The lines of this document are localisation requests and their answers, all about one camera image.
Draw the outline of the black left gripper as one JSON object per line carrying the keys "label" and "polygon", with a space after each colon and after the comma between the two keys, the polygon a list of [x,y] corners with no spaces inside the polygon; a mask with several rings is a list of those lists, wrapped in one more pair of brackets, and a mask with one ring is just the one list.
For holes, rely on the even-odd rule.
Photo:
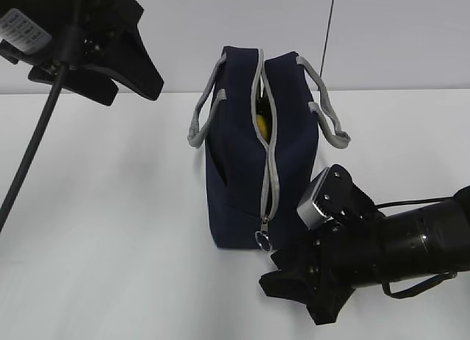
{"label": "black left gripper", "polygon": [[62,87],[104,106],[113,81],[156,100],[164,80],[139,33],[143,13],[137,0],[1,0],[1,57],[49,85],[65,63]]}

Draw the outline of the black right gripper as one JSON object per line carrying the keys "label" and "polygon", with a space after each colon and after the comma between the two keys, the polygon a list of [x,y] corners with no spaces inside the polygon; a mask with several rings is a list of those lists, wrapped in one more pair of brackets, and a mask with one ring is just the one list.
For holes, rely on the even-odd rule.
{"label": "black right gripper", "polygon": [[329,168],[319,202],[332,217],[273,253],[277,269],[259,280],[268,297],[308,300],[306,309],[315,325],[336,322],[359,286],[353,277],[362,271],[377,277],[379,272],[375,263],[362,261],[360,254],[377,250],[373,227],[382,215],[344,167],[334,164]]}

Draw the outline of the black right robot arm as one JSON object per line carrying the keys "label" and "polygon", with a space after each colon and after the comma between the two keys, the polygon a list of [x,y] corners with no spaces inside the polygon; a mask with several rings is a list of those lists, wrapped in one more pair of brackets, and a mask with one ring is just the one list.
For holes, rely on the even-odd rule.
{"label": "black right robot arm", "polygon": [[337,320],[356,289],[415,297],[469,270],[469,189],[386,215],[341,165],[326,167],[297,206],[306,233],[271,256],[269,297],[303,304],[314,323]]}

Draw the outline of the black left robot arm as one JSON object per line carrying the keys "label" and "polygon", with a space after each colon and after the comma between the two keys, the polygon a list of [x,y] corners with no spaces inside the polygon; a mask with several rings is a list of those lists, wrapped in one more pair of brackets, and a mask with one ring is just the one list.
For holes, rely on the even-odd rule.
{"label": "black left robot arm", "polygon": [[109,106],[119,85],[155,101],[164,80],[142,42],[137,0],[1,0],[1,57],[31,65],[28,79]]}

